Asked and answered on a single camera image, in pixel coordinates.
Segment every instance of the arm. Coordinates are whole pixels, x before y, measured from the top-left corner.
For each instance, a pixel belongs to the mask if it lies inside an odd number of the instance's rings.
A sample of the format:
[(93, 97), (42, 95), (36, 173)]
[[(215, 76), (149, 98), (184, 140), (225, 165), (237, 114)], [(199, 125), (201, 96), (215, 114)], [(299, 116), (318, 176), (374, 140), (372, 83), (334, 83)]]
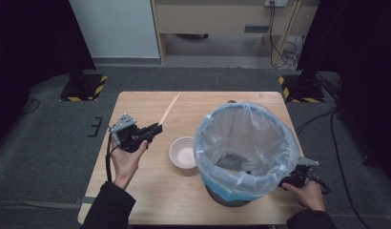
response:
[(282, 187), (297, 195), (299, 201), (307, 209), (295, 214), (287, 220), (290, 229), (335, 229), (330, 216), (326, 213), (320, 186), (315, 181), (309, 181), (303, 188), (283, 183)]
[(125, 190), (138, 169), (139, 159), (146, 151), (147, 141), (143, 141), (134, 153), (127, 153), (120, 148), (112, 151), (112, 160), (115, 168), (115, 181), (103, 184), (82, 229), (89, 228), (126, 228), (128, 216), (133, 210), (135, 199)]

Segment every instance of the trash can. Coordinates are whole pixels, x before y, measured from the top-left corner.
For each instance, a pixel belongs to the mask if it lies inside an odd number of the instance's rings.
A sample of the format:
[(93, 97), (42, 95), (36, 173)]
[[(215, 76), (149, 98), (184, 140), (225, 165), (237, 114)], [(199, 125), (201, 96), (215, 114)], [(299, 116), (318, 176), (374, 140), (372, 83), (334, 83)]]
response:
[(194, 156), (202, 181), (211, 197), (227, 206), (272, 192), (295, 170), (299, 153), (293, 132), (253, 102), (218, 107), (195, 132)]

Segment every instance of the gray carpet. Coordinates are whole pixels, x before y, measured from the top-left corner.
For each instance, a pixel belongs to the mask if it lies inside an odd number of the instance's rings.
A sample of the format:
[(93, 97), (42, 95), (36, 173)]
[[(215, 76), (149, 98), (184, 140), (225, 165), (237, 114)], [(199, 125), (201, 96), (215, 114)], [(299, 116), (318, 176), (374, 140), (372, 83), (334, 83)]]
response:
[[(98, 100), (60, 102), (68, 81), (60, 75), (36, 85), (24, 113), (0, 147), (0, 201), (68, 203), (71, 209), (0, 207), (0, 228), (78, 228), (79, 200), (84, 196), (107, 131), (114, 103), (124, 91), (281, 92), (278, 77), (290, 70), (98, 68), (109, 78)], [(334, 107), (326, 103), (287, 103), (297, 127)], [(97, 137), (93, 124), (103, 116)], [(391, 228), (391, 183), (381, 169), (365, 167), (362, 154), (344, 123), (334, 119), (341, 163), (351, 198), (371, 228)], [(298, 136), (305, 155), (318, 160), (316, 173), (333, 189), (326, 207), (338, 228), (364, 228), (353, 214), (340, 177), (330, 115)]]

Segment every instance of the dark jacket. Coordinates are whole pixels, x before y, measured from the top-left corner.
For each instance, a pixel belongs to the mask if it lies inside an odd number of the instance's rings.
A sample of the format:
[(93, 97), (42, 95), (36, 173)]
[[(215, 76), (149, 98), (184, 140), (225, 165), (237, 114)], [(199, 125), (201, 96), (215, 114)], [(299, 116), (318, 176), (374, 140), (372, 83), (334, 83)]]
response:
[[(107, 181), (89, 210), (82, 229), (125, 229), (134, 204), (135, 199), (131, 195)], [(287, 225), (289, 229), (336, 228), (327, 213), (310, 208), (288, 219)]]

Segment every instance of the power strip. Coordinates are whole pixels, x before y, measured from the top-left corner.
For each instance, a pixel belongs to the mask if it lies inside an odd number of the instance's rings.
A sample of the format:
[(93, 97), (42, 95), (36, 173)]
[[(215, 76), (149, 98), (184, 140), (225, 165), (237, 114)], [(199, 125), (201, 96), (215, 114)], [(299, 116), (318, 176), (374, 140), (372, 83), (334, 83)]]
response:
[(273, 4), (275, 7), (284, 8), (287, 6), (288, 0), (266, 0), (264, 3), (265, 7), (272, 7)]

